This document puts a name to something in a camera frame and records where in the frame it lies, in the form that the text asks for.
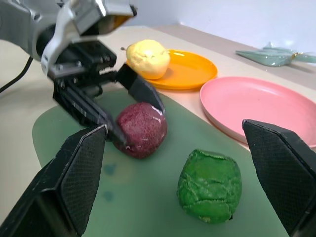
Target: table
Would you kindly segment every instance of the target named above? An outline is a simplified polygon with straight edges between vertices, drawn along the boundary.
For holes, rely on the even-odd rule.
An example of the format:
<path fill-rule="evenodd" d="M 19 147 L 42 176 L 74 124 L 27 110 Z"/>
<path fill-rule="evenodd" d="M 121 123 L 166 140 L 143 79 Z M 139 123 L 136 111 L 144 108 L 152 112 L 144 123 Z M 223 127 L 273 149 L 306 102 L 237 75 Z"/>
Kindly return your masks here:
<path fill-rule="evenodd" d="M 236 49 L 251 47 L 212 36 L 185 26 L 171 25 L 148 28 L 122 27 L 100 39 L 118 55 L 118 69 L 126 60 L 121 47 L 143 39 L 154 39 L 166 48 L 186 50 L 200 54 L 219 69 L 218 76 L 249 76 L 281 84 L 316 102 L 316 67 L 294 64 L 281 68 L 267 68 L 236 56 Z M 20 48 L 0 41 L 1 84 L 12 80 L 25 66 L 28 55 Z M 119 85 L 106 85 L 113 90 Z M 26 187 L 40 170 L 32 141 L 32 128 L 36 119 L 56 103 L 52 100 L 53 86 L 34 62 L 25 77 L 0 95 L 0 223 L 20 198 Z M 198 92 L 160 91 L 205 121 Z"/>

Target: white wall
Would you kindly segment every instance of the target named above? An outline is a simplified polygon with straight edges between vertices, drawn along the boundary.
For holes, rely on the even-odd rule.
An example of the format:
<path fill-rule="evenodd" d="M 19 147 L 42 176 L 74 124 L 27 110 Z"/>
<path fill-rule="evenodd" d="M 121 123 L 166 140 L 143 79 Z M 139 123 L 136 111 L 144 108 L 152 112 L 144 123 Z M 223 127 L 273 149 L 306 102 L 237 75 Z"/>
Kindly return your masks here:
<path fill-rule="evenodd" d="M 132 25 L 183 25 L 263 47 L 316 52 L 316 0 L 130 0 L 139 8 Z"/>

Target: green ball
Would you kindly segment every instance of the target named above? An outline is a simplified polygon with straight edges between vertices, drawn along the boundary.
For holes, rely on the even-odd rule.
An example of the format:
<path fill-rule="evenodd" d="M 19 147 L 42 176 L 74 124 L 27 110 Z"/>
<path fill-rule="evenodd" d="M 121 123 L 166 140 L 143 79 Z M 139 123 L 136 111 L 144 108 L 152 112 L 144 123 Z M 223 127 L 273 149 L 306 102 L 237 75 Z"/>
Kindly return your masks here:
<path fill-rule="evenodd" d="M 237 163 L 222 154 L 194 150 L 183 167 L 177 196 L 183 210 L 206 223 L 232 218 L 241 196 Z"/>

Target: green cutting board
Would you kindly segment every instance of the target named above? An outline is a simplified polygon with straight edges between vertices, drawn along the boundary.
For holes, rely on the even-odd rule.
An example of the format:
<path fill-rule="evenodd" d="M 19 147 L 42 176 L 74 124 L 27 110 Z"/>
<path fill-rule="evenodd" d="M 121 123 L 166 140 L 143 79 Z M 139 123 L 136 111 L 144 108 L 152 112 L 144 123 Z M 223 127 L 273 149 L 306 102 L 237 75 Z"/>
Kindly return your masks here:
<path fill-rule="evenodd" d="M 106 143 L 99 190 L 85 237 L 287 237 L 263 192 L 251 154 L 175 101 L 161 96 L 168 134 L 146 160 L 132 159 Z M 116 117 L 135 101 L 126 90 L 108 92 L 98 103 Z M 42 114 L 33 127 L 41 166 L 65 139 L 82 129 L 62 108 Z M 186 215 L 176 190 L 188 155 L 196 148 L 233 157 L 241 170 L 242 195 L 233 219 L 208 225 Z"/>

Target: purple ball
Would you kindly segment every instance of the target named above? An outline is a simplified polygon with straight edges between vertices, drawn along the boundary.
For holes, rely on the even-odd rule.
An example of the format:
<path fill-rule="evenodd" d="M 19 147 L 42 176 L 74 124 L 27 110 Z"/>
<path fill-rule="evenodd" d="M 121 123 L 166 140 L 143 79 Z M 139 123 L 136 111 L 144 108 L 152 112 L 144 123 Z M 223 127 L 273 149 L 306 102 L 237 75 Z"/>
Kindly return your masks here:
<path fill-rule="evenodd" d="M 154 153 L 167 135 L 167 121 L 161 111 L 148 103 L 127 106 L 117 117 L 128 146 L 114 143 L 123 153 L 144 159 Z"/>

